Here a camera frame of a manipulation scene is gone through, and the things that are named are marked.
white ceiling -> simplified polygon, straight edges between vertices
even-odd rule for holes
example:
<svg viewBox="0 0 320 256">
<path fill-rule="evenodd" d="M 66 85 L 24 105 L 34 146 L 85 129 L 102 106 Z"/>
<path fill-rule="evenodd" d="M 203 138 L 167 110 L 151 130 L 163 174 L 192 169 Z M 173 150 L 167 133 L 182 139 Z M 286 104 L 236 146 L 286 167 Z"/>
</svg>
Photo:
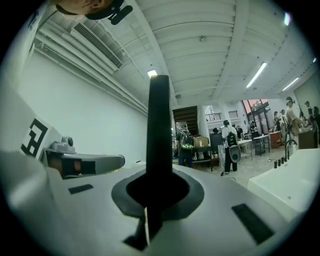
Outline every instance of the white ceiling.
<svg viewBox="0 0 320 256">
<path fill-rule="evenodd" d="M 149 77 L 169 75 L 173 107 L 212 101 L 278 98 L 296 77 L 295 89 L 316 70 L 314 55 L 294 23 L 267 0 L 126 0 L 133 12 L 113 26 L 66 19 L 51 21 L 71 31 L 86 25 L 123 62 L 112 76 L 148 105 Z M 262 62 L 267 66 L 246 85 Z"/>
</svg>

floor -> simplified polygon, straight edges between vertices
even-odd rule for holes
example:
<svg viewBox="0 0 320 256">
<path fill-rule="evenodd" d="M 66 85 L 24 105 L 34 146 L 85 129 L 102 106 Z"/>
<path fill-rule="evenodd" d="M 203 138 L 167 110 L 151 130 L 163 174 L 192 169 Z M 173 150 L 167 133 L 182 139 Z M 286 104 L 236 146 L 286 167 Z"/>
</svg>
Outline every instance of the floor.
<svg viewBox="0 0 320 256">
<path fill-rule="evenodd" d="M 255 155 L 253 150 L 253 160 L 251 160 L 251 156 L 241 159 L 241 161 L 238 163 L 238 171 L 231 171 L 228 175 L 224 175 L 222 178 L 232 178 L 232 180 L 234 178 L 235 182 L 247 188 L 249 179 L 272 169 L 274 167 L 274 161 L 284 156 L 285 148 L 283 146 L 276 149 L 271 148 L 270 153 L 266 150 L 262 156 Z M 198 170 L 218 176 L 220 176 L 223 171 L 223 169 L 219 166 L 215 166 L 212 172 L 210 168 L 206 167 L 199 167 Z"/>
</svg>

